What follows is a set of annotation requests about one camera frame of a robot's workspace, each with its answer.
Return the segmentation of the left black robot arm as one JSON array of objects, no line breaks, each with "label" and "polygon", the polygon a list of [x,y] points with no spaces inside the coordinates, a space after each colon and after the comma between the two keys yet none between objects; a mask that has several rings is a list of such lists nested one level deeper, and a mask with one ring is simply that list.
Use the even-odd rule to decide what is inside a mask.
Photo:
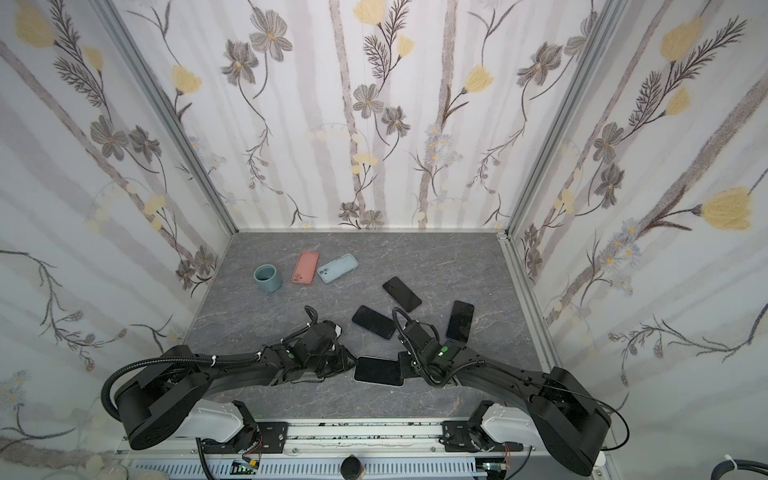
[{"label": "left black robot arm", "polygon": [[346,373],[358,360],[341,343],[341,333],[331,321],[309,323],[279,343],[237,355],[196,354],[179,345],[115,371],[102,386],[101,403],[134,450],[186,436],[216,453],[237,453],[261,438],[258,422],[243,402],[218,404],[206,395]]}]

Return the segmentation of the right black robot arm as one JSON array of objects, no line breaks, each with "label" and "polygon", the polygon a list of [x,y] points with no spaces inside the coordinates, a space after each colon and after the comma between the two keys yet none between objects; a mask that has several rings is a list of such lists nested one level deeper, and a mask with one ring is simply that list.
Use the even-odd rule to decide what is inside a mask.
[{"label": "right black robot arm", "polygon": [[590,395],[567,370],[520,369],[481,355],[453,340],[443,343],[422,322],[394,322],[398,338],[427,384],[454,382],[485,392],[526,413],[550,456],[574,474],[588,476],[601,452],[613,414],[619,411]]}]

